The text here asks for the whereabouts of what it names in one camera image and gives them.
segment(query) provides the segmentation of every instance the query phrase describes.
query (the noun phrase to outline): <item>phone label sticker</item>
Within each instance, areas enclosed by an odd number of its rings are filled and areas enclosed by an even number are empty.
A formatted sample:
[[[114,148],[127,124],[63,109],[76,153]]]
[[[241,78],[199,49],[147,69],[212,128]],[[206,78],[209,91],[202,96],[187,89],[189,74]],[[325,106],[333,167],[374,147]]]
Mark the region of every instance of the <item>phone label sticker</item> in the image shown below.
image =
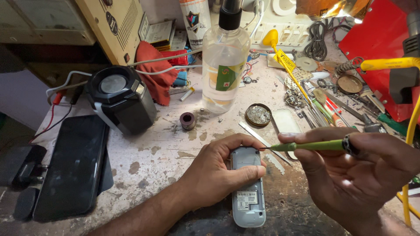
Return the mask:
[[[257,191],[236,191],[238,210],[249,210],[250,204],[258,204]]]

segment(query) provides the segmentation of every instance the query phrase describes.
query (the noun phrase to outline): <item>green screwdriver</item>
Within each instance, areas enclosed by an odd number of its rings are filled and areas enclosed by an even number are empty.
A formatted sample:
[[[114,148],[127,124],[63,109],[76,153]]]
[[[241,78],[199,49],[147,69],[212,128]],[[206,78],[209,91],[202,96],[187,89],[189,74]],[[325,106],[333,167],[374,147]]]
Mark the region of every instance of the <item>green screwdriver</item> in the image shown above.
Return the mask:
[[[338,140],[331,140],[325,142],[313,142],[313,143],[286,143],[286,144],[275,144],[271,147],[263,147],[263,149],[270,149],[272,151],[277,152],[290,152],[296,149],[306,149],[306,150],[347,150],[345,147],[347,146],[348,139],[338,139]]]

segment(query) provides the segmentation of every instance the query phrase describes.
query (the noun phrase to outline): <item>black smartphone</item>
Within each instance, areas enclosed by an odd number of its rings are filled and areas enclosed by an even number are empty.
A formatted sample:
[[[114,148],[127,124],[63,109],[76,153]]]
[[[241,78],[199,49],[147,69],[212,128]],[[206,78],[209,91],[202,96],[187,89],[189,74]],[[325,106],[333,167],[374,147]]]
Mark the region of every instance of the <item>black smartphone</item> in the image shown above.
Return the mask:
[[[63,120],[33,219],[84,215],[94,209],[109,127],[97,115]]]

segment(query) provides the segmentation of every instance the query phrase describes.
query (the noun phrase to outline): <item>dirty workbench surface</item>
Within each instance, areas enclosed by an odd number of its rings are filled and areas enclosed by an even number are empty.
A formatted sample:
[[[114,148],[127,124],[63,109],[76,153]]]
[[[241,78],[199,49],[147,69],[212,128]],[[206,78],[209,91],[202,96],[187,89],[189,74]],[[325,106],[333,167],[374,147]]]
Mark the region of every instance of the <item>dirty workbench surface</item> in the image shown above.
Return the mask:
[[[330,43],[328,57],[324,63],[342,63],[344,55]],[[289,108],[303,132],[310,130],[305,119],[297,117],[298,111],[284,101],[285,87],[276,75],[284,77],[286,72],[267,67],[265,56],[252,60],[252,79],[259,77],[257,83],[239,88],[234,106],[224,114],[200,111],[202,108],[201,68],[192,69],[188,76],[196,92],[184,102],[179,101],[182,94],[171,96],[168,107],[156,105],[158,113],[155,123],[138,136],[125,136],[110,131],[108,154],[113,173],[114,185],[101,193],[93,213],[86,217],[72,218],[52,223],[40,224],[34,221],[21,223],[15,221],[13,213],[17,192],[0,188],[0,235],[79,235],[105,224],[123,212],[157,194],[160,190],[177,181],[190,166],[201,147],[234,133],[248,134],[238,123],[245,122],[256,133],[271,144],[277,140],[277,131],[270,122],[258,128],[246,122],[244,114],[249,105],[263,103],[271,110]],[[55,107],[54,121],[58,121],[68,110],[68,106]],[[194,114],[196,127],[185,132],[180,127],[179,116],[184,112]],[[94,114],[85,98],[81,98],[69,116]],[[51,111],[39,128],[42,130],[49,122]],[[359,122],[343,111],[350,125]],[[47,148],[43,163],[50,161],[59,125],[41,135],[34,143]],[[265,157],[271,152],[266,150],[261,157],[268,164],[267,175],[263,178],[267,220],[260,228],[240,228],[232,217],[232,201],[228,196],[212,207],[202,208],[184,216],[169,235],[346,235],[345,230],[335,221],[323,214],[309,196],[307,180],[299,162],[292,160],[288,165],[278,156],[276,159],[285,168],[285,174]],[[401,205],[394,203],[394,209]]]

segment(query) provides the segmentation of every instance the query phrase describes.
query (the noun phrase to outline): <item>smartphone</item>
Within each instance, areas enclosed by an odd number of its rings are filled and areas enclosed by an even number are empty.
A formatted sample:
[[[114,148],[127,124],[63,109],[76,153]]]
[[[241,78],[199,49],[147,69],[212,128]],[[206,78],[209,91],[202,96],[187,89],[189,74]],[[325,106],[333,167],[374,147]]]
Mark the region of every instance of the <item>smartphone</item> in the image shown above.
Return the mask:
[[[231,151],[232,170],[247,165],[261,165],[260,151],[253,147],[240,146]],[[234,220],[243,228],[256,228],[264,225],[265,203],[263,179],[242,186],[232,193]]]
[[[85,215],[94,209],[109,127],[97,115],[63,120],[33,219]]]

